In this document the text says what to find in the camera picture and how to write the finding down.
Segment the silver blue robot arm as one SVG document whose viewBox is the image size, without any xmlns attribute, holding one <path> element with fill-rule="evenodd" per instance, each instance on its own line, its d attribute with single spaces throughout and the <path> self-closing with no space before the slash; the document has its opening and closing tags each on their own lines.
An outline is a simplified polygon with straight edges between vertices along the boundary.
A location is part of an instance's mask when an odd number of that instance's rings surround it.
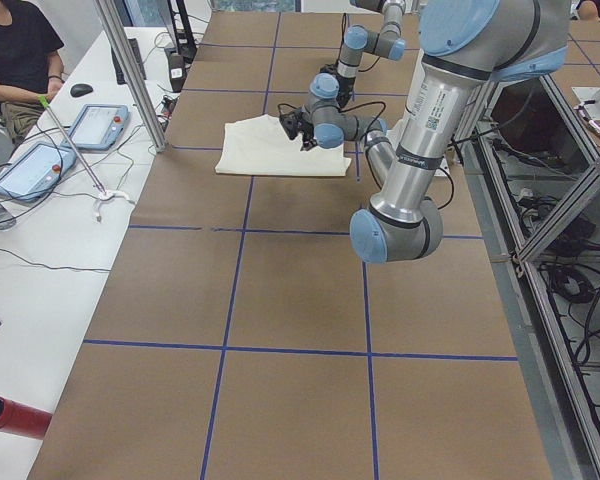
<svg viewBox="0 0 600 480">
<path fill-rule="evenodd" d="M 366 1 L 381 13 L 372 32 L 344 33 L 333 69 L 317 74 L 305 103 L 280 116 L 290 139 L 304 149 L 332 149 L 360 141 L 381 190 L 350 221 L 350 240 L 367 263 L 426 257 L 438 247 L 443 224 L 427 190 L 440 167 L 472 91 L 488 82 L 526 80 L 558 70 L 567 51 L 566 1 L 430 1 L 419 20 L 423 80 L 392 144 L 382 120 L 345 111 L 364 54 L 390 60 L 405 50 L 402 1 Z"/>
<path fill-rule="evenodd" d="M 344 108 L 352 97 L 356 76 L 364 53 L 398 61 L 404 55 L 406 41 L 402 38 L 402 19 L 407 12 L 403 0 L 350 1 L 354 7 L 381 13 L 384 17 L 380 32 L 362 25 L 352 25 L 342 30 L 339 56 L 335 63 L 325 64 L 320 72 L 332 75 L 338 82 L 336 97 Z"/>
</svg>

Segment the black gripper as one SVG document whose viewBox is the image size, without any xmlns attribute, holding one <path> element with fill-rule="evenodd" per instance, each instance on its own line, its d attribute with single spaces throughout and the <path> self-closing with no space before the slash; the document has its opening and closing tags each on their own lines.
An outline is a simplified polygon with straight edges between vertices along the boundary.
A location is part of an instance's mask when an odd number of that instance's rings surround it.
<svg viewBox="0 0 600 480">
<path fill-rule="evenodd" d="M 337 64 L 324 64 L 320 68 L 321 73 L 333 76 L 339 85 L 337 102 L 339 106 L 346 106 L 352 98 L 356 77 L 343 76 L 340 73 L 340 67 Z"/>
<path fill-rule="evenodd" d="M 281 113 L 279 122 L 290 141 L 301 136 L 302 151 L 310 151 L 317 146 L 317 141 L 314 139 L 314 126 L 300 110 Z"/>
</svg>

